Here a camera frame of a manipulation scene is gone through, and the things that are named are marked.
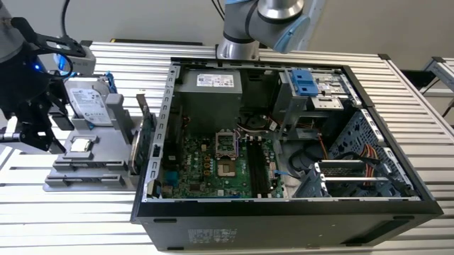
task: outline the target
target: sticker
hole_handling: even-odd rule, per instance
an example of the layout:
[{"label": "sticker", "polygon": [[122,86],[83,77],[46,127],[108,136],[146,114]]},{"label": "sticker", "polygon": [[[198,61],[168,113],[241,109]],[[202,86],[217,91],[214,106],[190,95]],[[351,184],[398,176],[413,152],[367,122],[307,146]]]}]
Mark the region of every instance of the sticker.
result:
[{"label": "sticker", "polygon": [[233,243],[237,231],[237,228],[190,229],[190,243]]},{"label": "sticker", "polygon": [[199,74],[198,87],[234,88],[234,75],[226,74]]},{"label": "sticker", "polygon": [[319,84],[317,86],[318,86],[319,90],[330,90],[329,85]]},{"label": "sticker", "polygon": [[270,124],[270,130],[274,131],[277,130],[277,127],[278,127],[278,123],[271,121],[271,124]]},{"label": "sticker", "polygon": [[72,88],[75,107],[84,115],[84,119],[95,125],[112,124],[100,94],[94,89]]}]

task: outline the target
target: white wall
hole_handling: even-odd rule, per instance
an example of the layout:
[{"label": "white wall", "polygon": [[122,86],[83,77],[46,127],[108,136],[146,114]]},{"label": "white wall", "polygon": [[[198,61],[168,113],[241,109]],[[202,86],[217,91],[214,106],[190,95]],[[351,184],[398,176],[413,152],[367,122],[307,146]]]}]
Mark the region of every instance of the white wall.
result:
[{"label": "white wall", "polygon": [[402,69],[454,57],[453,0],[327,0],[309,50],[387,53]]},{"label": "white wall", "polygon": [[[64,0],[3,0],[38,33],[60,35]],[[111,38],[198,41],[214,45],[223,22],[210,0],[71,0],[67,32],[76,40]]]}]

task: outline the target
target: slotted metal surface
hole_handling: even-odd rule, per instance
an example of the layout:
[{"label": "slotted metal surface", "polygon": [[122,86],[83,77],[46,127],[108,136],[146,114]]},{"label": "slotted metal surface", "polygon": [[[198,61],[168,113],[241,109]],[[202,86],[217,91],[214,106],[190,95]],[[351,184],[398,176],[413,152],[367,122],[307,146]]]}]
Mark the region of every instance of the slotted metal surface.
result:
[{"label": "slotted metal surface", "polygon": [[[140,110],[135,94],[144,93],[158,113],[170,57],[214,58],[214,47],[95,42],[96,72],[111,71],[131,115]],[[399,76],[393,62],[371,54],[261,51],[263,61],[350,65],[416,169],[440,201],[445,215],[377,247],[322,250],[218,251],[217,254],[338,252],[353,254],[454,254],[454,139],[428,102]],[[68,132],[55,129],[64,141]],[[140,225],[130,224],[134,192],[42,190],[56,156],[0,154],[2,254],[154,254]]]}]

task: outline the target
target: chip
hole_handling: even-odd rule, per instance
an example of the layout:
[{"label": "chip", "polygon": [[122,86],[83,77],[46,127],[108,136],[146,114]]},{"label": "chip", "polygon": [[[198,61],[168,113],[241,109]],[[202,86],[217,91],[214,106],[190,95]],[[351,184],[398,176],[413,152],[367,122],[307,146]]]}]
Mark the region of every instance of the chip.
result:
[{"label": "chip", "polygon": [[201,184],[190,184],[190,191],[201,191]]},{"label": "chip", "polygon": [[221,177],[235,177],[237,176],[235,161],[221,160],[218,162],[218,176]]}]

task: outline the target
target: green circuit board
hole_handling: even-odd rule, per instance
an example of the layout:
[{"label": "green circuit board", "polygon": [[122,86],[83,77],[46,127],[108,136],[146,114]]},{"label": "green circuit board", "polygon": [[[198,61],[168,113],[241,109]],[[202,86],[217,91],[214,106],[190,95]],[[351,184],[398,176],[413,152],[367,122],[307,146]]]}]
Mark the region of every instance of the green circuit board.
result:
[{"label": "green circuit board", "polygon": [[[178,184],[172,188],[172,198],[251,198],[251,177],[247,164],[246,140],[238,141],[238,157],[215,158],[215,137],[186,137]],[[275,163],[271,142],[263,142],[265,160]],[[273,198],[282,198],[279,177],[270,179],[270,163],[266,176]]]}]

